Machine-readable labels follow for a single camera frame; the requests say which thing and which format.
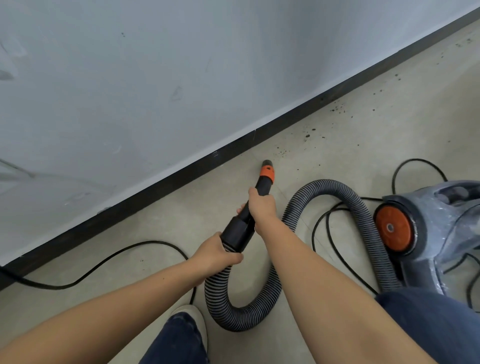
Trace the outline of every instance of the shoe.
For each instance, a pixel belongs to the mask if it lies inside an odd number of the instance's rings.
[[[191,318],[193,318],[195,324],[197,325],[198,332],[200,332],[200,336],[202,336],[202,343],[204,345],[205,351],[208,352],[207,327],[205,325],[205,320],[200,310],[192,304],[186,304],[174,310],[170,314],[170,316],[173,316],[179,312],[185,312],[189,314]]]

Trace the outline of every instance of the jeans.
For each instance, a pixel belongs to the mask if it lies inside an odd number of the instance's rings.
[[[464,304],[418,288],[382,293],[376,300],[437,363],[480,363],[480,317]],[[209,363],[188,314],[170,317],[140,361],[159,363]]]

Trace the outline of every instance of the wall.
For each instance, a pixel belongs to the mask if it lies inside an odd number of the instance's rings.
[[[479,6],[3,1],[0,264]]]

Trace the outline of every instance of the black baseboard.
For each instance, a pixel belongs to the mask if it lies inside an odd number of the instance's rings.
[[[236,157],[240,153],[256,146],[278,132],[288,128],[306,116],[335,101],[355,88],[392,69],[435,43],[452,35],[456,31],[480,19],[480,8],[462,16],[436,32],[403,48],[394,55],[378,62],[372,67],[356,74],[322,94],[304,102],[293,110],[283,114],[268,124],[231,142],[212,154],[199,159],[178,172],[164,178],[143,191],[127,198],[119,204],[102,211],[98,215],[64,232],[38,248],[24,254],[6,265],[6,268],[24,276],[41,267],[50,260],[73,249],[128,216],[140,211],[158,199],[168,195],[203,174]],[[13,281],[0,276],[0,290]]]

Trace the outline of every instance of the gray vacuum cleaner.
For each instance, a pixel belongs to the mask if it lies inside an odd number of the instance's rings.
[[[265,195],[275,177],[269,160],[264,161],[260,175],[257,189]],[[305,206],[324,194],[337,197],[350,209],[381,291],[412,286],[445,294],[439,265],[480,245],[480,182],[477,181],[444,182],[407,194],[385,196],[372,217],[362,199],[348,186],[333,180],[317,180],[293,195],[282,221],[295,231]],[[242,252],[254,233],[254,225],[247,204],[223,231],[224,248]],[[230,269],[205,281],[207,307],[226,330],[249,330],[274,307],[282,290],[280,280],[271,265],[257,297],[244,307],[234,307],[228,298]]]

